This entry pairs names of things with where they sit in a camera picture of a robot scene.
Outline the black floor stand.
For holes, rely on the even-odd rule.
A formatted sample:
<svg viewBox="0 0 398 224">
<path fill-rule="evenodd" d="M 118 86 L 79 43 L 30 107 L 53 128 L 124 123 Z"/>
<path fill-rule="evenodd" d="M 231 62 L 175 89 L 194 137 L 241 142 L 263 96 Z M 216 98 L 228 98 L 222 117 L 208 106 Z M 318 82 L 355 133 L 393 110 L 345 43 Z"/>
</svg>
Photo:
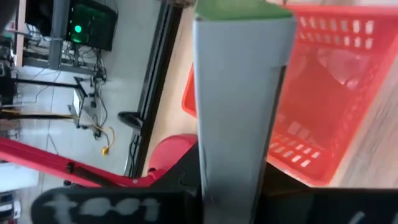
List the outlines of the black floor stand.
<svg viewBox="0 0 398 224">
<path fill-rule="evenodd" d="M 73 88 L 80 93 L 83 97 L 87 97 L 86 91 L 83 89 L 80 84 L 81 78 L 73 77 L 75 80 L 75 84 L 68 83 L 57 83 L 57 82 L 45 82 L 45 81 L 37 81 L 37 80 L 26 80 L 26 79 L 18 79 L 18 78 L 0 78 L 0 96 L 13 96 L 16 91 L 17 83 L 25 83 L 32 85 L 44 85 L 44 86 L 54 86 L 54 87 L 63 87 L 63 88 Z"/>
</svg>

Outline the black computer with green light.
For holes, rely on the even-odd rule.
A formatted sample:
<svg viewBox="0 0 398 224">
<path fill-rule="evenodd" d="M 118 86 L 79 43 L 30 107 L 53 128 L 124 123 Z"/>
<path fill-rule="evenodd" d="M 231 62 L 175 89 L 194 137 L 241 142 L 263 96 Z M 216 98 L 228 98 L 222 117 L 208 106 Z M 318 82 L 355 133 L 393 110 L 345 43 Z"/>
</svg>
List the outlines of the black computer with green light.
<svg viewBox="0 0 398 224">
<path fill-rule="evenodd" d="M 70 0 L 66 40 L 111 51 L 118 14 L 96 0 Z"/>
</svg>

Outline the black table frame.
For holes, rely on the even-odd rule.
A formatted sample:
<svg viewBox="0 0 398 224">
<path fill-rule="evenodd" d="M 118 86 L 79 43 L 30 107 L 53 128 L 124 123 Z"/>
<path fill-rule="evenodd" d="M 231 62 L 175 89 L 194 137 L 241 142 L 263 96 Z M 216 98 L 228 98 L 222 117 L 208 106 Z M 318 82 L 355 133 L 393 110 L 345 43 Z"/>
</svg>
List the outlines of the black table frame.
<svg viewBox="0 0 398 224">
<path fill-rule="evenodd" d="M 129 145 L 129 157 L 124 172 L 124 175 L 128 177 L 139 177 L 143 173 L 182 12 L 183 9 L 181 7 L 170 5 L 165 1 L 161 2 L 149 63 L 137 109 L 143 124 L 140 131 L 133 131 Z"/>
</svg>

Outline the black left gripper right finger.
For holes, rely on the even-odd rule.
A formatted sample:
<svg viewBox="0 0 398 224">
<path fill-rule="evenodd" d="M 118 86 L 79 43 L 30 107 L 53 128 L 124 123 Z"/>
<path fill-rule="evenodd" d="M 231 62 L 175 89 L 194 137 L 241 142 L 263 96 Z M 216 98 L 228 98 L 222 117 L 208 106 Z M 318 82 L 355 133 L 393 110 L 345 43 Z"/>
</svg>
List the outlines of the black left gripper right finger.
<svg viewBox="0 0 398 224">
<path fill-rule="evenodd" d="M 398 224 L 398 64 L 287 77 L 255 224 Z"/>
</svg>

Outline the orange plastic basket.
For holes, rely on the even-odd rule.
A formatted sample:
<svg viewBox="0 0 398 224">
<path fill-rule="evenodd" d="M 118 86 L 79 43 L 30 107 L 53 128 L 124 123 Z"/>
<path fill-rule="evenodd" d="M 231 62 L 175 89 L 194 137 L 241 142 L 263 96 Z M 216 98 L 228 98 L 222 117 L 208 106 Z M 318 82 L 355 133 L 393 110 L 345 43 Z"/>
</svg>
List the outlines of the orange plastic basket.
<svg viewBox="0 0 398 224">
<path fill-rule="evenodd" d="M 354 86 L 358 86 L 358 79 L 371 70 L 381 72 L 390 68 L 398 54 L 398 6 L 281 7 L 294 15 L 296 30 L 289 61 L 283 68 L 278 104 L 287 77 L 295 78 L 303 72 L 324 73 L 340 83 L 353 80 Z M 189 91 L 197 118 L 194 81 L 193 73 Z M 267 155 L 276 118 L 277 109 Z"/>
</svg>

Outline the white box with green side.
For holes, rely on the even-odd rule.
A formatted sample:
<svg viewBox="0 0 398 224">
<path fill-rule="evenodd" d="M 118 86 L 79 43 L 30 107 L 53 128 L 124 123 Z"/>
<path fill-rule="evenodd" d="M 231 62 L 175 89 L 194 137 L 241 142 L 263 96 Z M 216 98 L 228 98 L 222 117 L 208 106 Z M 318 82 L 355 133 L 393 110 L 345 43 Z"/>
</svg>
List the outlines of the white box with green side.
<svg viewBox="0 0 398 224">
<path fill-rule="evenodd" d="M 296 30 L 266 0 L 197 0 L 195 102 L 204 224 L 252 224 Z"/>
</svg>

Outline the grey desk leg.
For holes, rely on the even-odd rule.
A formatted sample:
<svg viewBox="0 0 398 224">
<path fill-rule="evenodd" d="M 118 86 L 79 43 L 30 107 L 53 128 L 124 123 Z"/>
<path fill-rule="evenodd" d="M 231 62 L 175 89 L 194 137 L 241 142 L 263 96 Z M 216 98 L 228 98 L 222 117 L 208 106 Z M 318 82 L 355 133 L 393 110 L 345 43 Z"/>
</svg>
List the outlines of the grey desk leg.
<svg viewBox="0 0 398 224">
<path fill-rule="evenodd" d="M 48 59 L 49 68 L 52 70 L 58 70 L 61 64 L 69 6 L 70 0 L 53 0 L 52 30 Z"/>
</svg>

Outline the black metal bar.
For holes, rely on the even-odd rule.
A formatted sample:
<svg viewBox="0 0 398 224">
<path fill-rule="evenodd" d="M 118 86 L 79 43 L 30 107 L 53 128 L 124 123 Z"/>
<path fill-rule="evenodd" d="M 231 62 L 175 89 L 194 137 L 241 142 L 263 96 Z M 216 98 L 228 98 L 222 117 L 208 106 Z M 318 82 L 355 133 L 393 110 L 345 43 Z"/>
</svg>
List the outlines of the black metal bar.
<svg viewBox="0 0 398 224">
<path fill-rule="evenodd" d="M 140 112 L 122 111 L 118 113 L 118 120 L 135 130 L 141 130 L 143 120 Z"/>
</svg>

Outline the red desk lamp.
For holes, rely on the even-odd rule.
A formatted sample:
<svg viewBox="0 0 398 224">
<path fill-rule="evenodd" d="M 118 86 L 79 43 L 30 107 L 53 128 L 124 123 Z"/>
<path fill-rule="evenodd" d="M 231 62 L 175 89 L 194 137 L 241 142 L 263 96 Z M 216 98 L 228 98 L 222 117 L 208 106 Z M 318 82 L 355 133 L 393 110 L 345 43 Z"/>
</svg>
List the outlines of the red desk lamp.
<svg viewBox="0 0 398 224">
<path fill-rule="evenodd" d="M 81 162 L 0 138 L 0 159 L 45 172 L 84 187 L 149 187 L 172 168 L 197 142 L 194 134 L 179 134 L 161 141 L 149 159 L 147 176 L 116 175 Z"/>
</svg>

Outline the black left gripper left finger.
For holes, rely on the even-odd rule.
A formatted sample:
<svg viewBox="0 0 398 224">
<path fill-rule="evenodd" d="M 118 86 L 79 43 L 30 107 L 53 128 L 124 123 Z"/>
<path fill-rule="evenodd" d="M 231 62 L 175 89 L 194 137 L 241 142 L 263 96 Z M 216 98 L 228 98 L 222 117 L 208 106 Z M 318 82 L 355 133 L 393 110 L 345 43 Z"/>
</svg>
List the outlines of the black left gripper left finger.
<svg viewBox="0 0 398 224">
<path fill-rule="evenodd" d="M 96 187 L 61 187 L 37 197 L 32 224 L 201 224 L 198 144 L 149 186 L 121 187 L 109 178 L 68 166 Z"/>
</svg>

